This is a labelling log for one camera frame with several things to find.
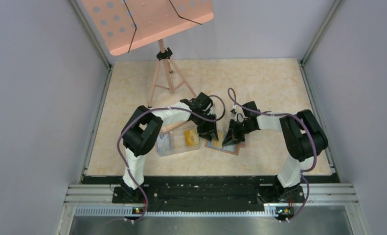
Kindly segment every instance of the gray wall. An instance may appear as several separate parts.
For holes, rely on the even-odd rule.
[[[0,1],[0,234],[53,234],[106,70],[66,0]]]
[[[387,234],[387,0],[347,0],[308,64],[340,176]]]
[[[164,40],[175,59],[302,58],[334,0],[212,0],[215,18]],[[89,18],[99,41],[103,41]],[[122,56],[121,60],[156,60],[153,43]]]

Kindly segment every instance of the pink board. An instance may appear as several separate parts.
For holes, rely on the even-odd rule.
[[[198,26],[189,20],[203,24],[213,18],[210,0],[125,2],[130,12],[123,0],[82,0],[111,55],[121,55],[129,49],[133,50]]]

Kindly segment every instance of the table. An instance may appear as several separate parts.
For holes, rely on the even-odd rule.
[[[296,113],[311,109],[298,62],[294,58],[178,60],[193,90],[198,94],[220,96],[226,106],[225,117],[217,123],[218,129],[228,130],[229,112],[233,103],[227,89],[233,87],[237,100],[243,104],[254,100],[261,111]],[[123,175],[125,165],[116,142],[124,125],[139,105],[147,106],[152,89],[156,61],[117,62],[101,115],[87,175]],[[161,68],[158,85],[166,86]],[[174,73],[174,84],[180,77]],[[191,99],[192,94],[183,85],[173,94],[156,88],[153,107],[164,107],[180,99]],[[216,114],[222,106],[216,99]],[[210,175],[276,175],[283,167],[288,152],[281,132],[254,131],[246,135],[245,147],[238,156],[206,148],[201,139],[199,150],[176,155],[158,156],[154,148],[147,154],[144,175],[150,176],[210,176]],[[324,151],[318,157],[316,168],[309,175],[331,175]]]

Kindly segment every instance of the tripod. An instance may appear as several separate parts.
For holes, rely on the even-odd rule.
[[[192,95],[194,97],[196,97],[196,94],[193,91],[193,89],[190,86],[190,84],[187,82],[186,77],[184,76],[182,71],[179,69],[179,67],[176,65],[175,61],[173,60],[173,58],[172,58],[172,54],[173,54],[172,51],[170,50],[170,48],[167,48],[167,50],[164,48],[163,39],[159,40],[159,46],[160,46],[160,52],[156,56],[158,61],[157,61],[156,71],[155,71],[155,75],[154,75],[154,79],[153,79],[152,94],[150,95],[150,101],[149,101],[148,107],[149,108],[152,107],[153,95],[154,95],[154,91],[155,91],[156,87],[159,87],[159,88],[162,88],[162,89],[166,89],[166,90],[170,91],[170,93],[173,93],[177,88],[179,88],[183,84],[186,84],[186,86],[189,88],[190,92],[192,92]],[[164,87],[164,86],[156,84],[157,76],[158,76],[159,70],[160,70],[160,61],[163,61],[164,73],[166,74],[168,87]],[[170,63],[172,63],[173,67],[176,69],[176,71],[178,72],[178,74],[182,78],[182,82],[180,84],[178,84],[177,86],[175,86],[175,87],[173,86],[173,79],[172,79],[173,70],[170,68]]]

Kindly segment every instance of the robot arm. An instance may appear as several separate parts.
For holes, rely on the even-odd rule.
[[[259,111],[254,101],[243,105]],[[237,144],[245,141],[245,134],[255,130],[281,131],[284,136],[289,156],[285,165],[275,177],[273,194],[280,201],[289,198],[290,193],[300,184],[301,170],[308,169],[313,164],[313,151],[307,133],[301,133],[302,127],[292,117],[264,116],[244,110],[244,120],[231,120],[229,130],[223,145]],[[317,155],[327,148],[328,140],[319,123],[310,110],[303,110],[296,114],[307,126],[317,150]]]
[[[217,139],[216,122],[205,121],[189,112],[174,109],[177,107],[184,108],[191,110],[204,118],[216,119],[216,115],[211,113],[212,105],[213,103],[209,96],[200,93],[197,98],[191,100],[183,99],[168,107],[166,110],[153,111],[143,116],[124,134],[123,144],[125,146],[129,170],[139,185],[144,182],[143,167],[146,160],[146,154],[153,149],[162,126],[167,126],[179,121],[191,120],[198,126],[197,130],[200,137],[210,141],[212,138]],[[145,106],[139,106],[124,129],[134,119],[147,110],[148,109]],[[145,129],[140,127],[141,124],[146,125]],[[129,194],[133,194],[133,190],[137,188],[137,185],[131,179],[127,170],[123,176],[122,186]]]

